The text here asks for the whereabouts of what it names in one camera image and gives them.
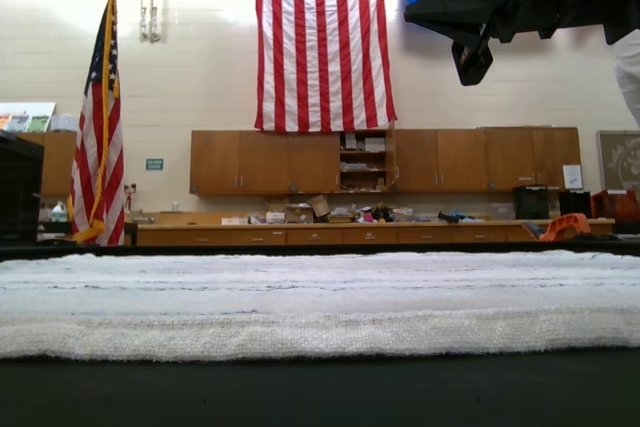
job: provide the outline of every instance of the sign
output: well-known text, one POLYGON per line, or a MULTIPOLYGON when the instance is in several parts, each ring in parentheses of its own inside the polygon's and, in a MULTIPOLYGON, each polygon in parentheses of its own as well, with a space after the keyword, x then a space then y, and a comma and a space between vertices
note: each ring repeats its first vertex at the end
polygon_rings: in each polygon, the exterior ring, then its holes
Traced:
POLYGON ((164 170, 164 159, 147 159, 147 170, 161 172, 164 170))

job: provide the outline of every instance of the cardboard box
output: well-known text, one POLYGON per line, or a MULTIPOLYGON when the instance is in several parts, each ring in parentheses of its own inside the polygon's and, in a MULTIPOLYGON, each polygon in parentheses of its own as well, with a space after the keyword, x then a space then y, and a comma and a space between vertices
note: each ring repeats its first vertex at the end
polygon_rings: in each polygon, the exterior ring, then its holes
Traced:
POLYGON ((285 211, 288 224, 313 224, 313 208, 289 205, 285 211))
POLYGON ((368 137, 364 139, 364 150, 367 152, 384 152, 387 150, 387 141, 384 137, 368 137))
POLYGON ((267 224, 285 224, 286 222, 284 212, 267 212, 267 224))
POLYGON ((314 197, 309 201, 309 204, 313 208, 316 217, 324 217, 331 213, 331 209, 329 208, 329 204, 327 203, 327 199, 324 195, 314 197))
POLYGON ((249 225, 249 219, 246 217, 223 217, 222 225, 249 225))

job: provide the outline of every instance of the lower drawer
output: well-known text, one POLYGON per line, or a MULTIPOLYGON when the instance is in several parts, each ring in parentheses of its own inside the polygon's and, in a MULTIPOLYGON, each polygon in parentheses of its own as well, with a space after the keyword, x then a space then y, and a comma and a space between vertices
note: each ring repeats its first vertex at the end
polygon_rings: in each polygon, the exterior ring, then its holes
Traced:
POLYGON ((229 245, 229 232, 223 230, 140 230, 139 246, 229 245))
POLYGON ((290 230, 287 232, 289 245, 339 245, 342 243, 342 233, 333 230, 290 230))
POLYGON ((453 241, 461 244, 477 242, 506 242, 507 230, 504 227, 457 227, 453 241))
POLYGON ((399 244, 447 244, 451 242, 451 228, 411 228, 398 231, 399 244))
POLYGON ((508 242, 536 242, 528 230, 524 227, 514 226, 507 227, 507 241, 508 242))
POLYGON ((342 240, 343 243, 347 245, 395 244, 398 241, 396 237, 396 229, 390 229, 388 227, 346 230, 342 234, 342 240))
POLYGON ((284 230, 256 229, 231 232, 231 245, 285 245, 284 230))

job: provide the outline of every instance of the bulletin board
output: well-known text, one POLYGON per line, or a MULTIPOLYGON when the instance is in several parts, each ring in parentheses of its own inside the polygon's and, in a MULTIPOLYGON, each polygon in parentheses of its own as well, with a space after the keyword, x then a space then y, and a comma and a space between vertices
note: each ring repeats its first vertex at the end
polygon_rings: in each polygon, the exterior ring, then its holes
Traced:
POLYGON ((604 189, 640 192, 640 131, 600 131, 598 149, 604 189))

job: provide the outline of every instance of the white cinder block wall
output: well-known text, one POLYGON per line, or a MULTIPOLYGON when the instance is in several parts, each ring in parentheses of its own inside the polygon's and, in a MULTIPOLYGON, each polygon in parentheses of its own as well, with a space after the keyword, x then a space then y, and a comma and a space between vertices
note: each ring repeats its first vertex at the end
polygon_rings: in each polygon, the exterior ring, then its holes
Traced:
MULTIPOLYGON (((0 0, 0 102, 55 101, 79 114, 106 0, 0 0)), ((168 210, 253 209, 253 198, 198 199, 188 193, 190 132, 251 129, 256 109, 254 0, 164 0, 163 39, 139 41, 141 0, 118 0, 126 179, 136 206, 168 210), (147 157, 164 172, 145 172, 147 157)), ((600 28, 535 34, 494 45, 482 85, 460 86, 450 42, 402 19, 405 0, 386 0, 399 128, 553 124, 580 129, 584 178, 601 187, 596 131, 635 129, 600 28)), ((425 205, 451 198, 418 197, 425 205)))

